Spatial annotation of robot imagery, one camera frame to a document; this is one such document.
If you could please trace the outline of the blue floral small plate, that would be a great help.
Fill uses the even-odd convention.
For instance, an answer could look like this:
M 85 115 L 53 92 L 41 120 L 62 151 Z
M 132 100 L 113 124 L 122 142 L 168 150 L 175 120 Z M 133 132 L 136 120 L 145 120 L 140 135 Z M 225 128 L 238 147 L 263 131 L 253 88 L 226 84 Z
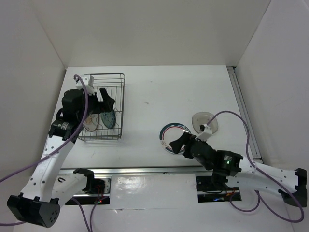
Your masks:
M 104 126 L 108 129 L 113 129 L 116 124 L 116 113 L 114 110 L 110 112 L 102 112 L 100 113 L 100 117 Z

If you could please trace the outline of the green red rimmed plate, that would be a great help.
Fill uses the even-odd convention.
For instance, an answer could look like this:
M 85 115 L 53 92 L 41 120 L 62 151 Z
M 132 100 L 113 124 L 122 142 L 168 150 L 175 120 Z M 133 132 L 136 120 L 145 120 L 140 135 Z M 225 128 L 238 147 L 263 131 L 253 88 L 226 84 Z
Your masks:
M 181 123 L 173 122 L 165 125 L 159 134 L 159 140 L 163 149 L 175 155 L 169 144 L 170 142 L 179 139 L 184 132 L 191 133 L 191 131 Z

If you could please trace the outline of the orange sunburst plate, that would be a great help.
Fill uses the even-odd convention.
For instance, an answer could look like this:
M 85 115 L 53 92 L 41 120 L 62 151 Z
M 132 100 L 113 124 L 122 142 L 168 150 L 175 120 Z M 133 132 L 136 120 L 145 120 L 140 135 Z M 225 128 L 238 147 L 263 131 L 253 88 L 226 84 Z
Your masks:
M 89 132 L 94 132 L 98 128 L 99 123 L 99 115 L 91 114 L 88 118 L 83 122 L 83 127 Z

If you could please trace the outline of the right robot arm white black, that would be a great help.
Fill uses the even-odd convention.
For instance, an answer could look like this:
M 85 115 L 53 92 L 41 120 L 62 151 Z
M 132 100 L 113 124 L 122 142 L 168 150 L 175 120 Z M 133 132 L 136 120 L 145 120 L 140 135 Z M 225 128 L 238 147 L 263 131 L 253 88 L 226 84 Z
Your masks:
M 284 170 L 252 160 L 240 154 L 215 150 L 205 141 L 184 132 L 170 142 L 173 153 L 183 149 L 183 156 L 197 160 L 206 170 L 212 171 L 211 185 L 215 189 L 251 189 L 279 197 L 291 206 L 307 207 L 307 171 L 301 168 Z

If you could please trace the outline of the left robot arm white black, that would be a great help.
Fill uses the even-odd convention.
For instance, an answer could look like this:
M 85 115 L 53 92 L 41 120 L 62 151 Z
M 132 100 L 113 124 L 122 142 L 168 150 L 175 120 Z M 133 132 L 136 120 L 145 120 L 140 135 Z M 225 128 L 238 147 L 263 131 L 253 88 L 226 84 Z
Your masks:
M 96 179 L 93 171 L 84 168 L 74 170 L 70 177 L 54 185 L 66 156 L 83 130 L 85 119 L 93 114 L 113 111 L 115 100 L 105 88 L 99 91 L 101 101 L 95 92 L 85 94 L 82 89 L 71 89 L 64 93 L 62 108 L 51 124 L 40 163 L 19 195 L 11 195 L 7 201 L 16 219 L 50 228 L 55 224 L 61 207 L 76 193 L 82 191 L 103 195 L 105 182 Z

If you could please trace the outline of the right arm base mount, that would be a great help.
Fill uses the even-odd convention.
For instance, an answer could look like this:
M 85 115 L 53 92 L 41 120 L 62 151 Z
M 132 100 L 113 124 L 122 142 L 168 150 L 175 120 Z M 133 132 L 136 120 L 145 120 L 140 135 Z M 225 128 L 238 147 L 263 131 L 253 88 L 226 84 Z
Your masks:
M 211 176 L 196 176 L 196 190 L 198 203 L 219 203 L 241 201 L 239 188 L 218 189 L 212 182 Z

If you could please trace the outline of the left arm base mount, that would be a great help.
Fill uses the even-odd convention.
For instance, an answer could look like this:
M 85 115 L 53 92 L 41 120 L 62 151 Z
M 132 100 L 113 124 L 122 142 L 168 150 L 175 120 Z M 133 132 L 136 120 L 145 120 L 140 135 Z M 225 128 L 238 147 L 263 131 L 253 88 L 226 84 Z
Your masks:
M 108 205 L 110 204 L 111 178 L 95 179 L 90 190 L 79 191 L 73 198 L 81 205 Z

